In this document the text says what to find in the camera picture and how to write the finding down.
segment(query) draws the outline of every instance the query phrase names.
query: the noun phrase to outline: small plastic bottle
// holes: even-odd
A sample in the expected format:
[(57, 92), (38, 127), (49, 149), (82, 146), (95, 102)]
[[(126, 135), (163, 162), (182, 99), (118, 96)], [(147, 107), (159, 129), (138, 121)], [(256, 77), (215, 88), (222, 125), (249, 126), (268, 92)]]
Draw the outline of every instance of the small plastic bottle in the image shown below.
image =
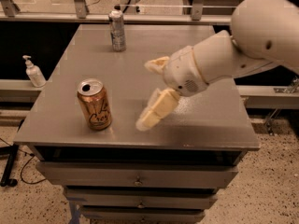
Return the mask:
[(31, 56), (22, 56), (24, 60), (26, 60), (26, 74), (30, 78), (31, 82), (34, 84), (35, 87), (42, 87), (46, 84), (46, 79), (44, 78), (43, 74), (41, 73), (39, 67), (34, 65), (29, 59)]

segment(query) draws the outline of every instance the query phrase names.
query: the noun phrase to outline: table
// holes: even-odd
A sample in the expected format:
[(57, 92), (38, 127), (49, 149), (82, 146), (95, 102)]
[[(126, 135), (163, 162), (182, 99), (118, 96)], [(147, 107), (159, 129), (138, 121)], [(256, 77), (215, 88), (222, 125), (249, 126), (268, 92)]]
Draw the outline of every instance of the table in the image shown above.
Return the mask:
[[(213, 35), (209, 26), (126, 25), (127, 50), (114, 52), (109, 27), (80, 25), (15, 137), (40, 159), (37, 169), (89, 218), (196, 222), (259, 143), (234, 81), (191, 98), (158, 126), (135, 122), (163, 79), (156, 59)], [(112, 124), (90, 130), (77, 86), (98, 78), (107, 88)]]

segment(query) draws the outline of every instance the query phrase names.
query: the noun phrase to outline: can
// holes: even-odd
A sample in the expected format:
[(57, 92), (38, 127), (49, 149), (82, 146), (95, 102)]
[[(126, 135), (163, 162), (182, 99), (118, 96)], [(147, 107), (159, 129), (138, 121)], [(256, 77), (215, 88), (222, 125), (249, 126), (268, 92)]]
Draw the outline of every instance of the can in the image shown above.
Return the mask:
[(121, 8), (115, 6), (115, 10), (109, 13), (110, 33), (112, 40), (112, 48), (115, 51), (126, 50), (126, 42), (124, 35), (123, 13)]
[(77, 97), (91, 129), (99, 131), (111, 124), (107, 91), (101, 81), (95, 78), (83, 80), (78, 85)]

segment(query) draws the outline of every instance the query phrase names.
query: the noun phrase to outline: terrazzo floor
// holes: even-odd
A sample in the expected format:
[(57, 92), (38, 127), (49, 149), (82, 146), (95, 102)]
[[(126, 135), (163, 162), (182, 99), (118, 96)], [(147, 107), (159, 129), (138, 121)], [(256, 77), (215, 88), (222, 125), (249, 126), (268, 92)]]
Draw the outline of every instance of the terrazzo floor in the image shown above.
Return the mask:
[[(13, 116), (7, 113), (9, 111), (0, 110), (0, 137), (12, 144), (26, 111), (14, 112)], [(261, 149), (248, 153), (239, 163), (239, 174), (227, 189), (219, 191), (219, 199), (206, 210), (201, 224), (299, 224), (299, 112), (278, 117), (273, 123), (275, 136), (266, 132), (261, 116), (250, 116), (250, 120)], [(20, 149), (30, 152), (27, 147)], [(19, 151), (11, 175), (18, 180), (18, 185), (0, 188), (0, 223), (68, 223), (71, 214), (61, 187), (48, 181), (36, 185), (21, 181), (21, 168), (29, 159), (30, 156)], [(23, 172), (28, 182), (43, 179), (35, 168), (36, 162), (33, 158)], [(5, 164), (6, 160), (1, 159), (0, 175)], [(125, 223), (85, 217), (80, 217), (79, 221), (81, 224)]]

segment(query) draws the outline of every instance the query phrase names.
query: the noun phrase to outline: drawer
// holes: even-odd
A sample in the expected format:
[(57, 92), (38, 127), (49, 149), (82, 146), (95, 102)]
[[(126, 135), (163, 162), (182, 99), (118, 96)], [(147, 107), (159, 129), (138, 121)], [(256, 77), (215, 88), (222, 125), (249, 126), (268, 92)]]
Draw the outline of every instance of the drawer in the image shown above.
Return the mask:
[(78, 205), (135, 208), (208, 209), (216, 195), (188, 189), (64, 189), (69, 202)]
[(195, 223), (205, 217), (203, 211), (193, 210), (163, 210), (163, 209), (122, 209), (122, 208), (96, 208), (81, 207), (80, 213), (86, 218), (103, 220), (130, 220), (130, 221), (169, 221)]
[(63, 186), (221, 189), (236, 176), (229, 166), (39, 162), (51, 184)]

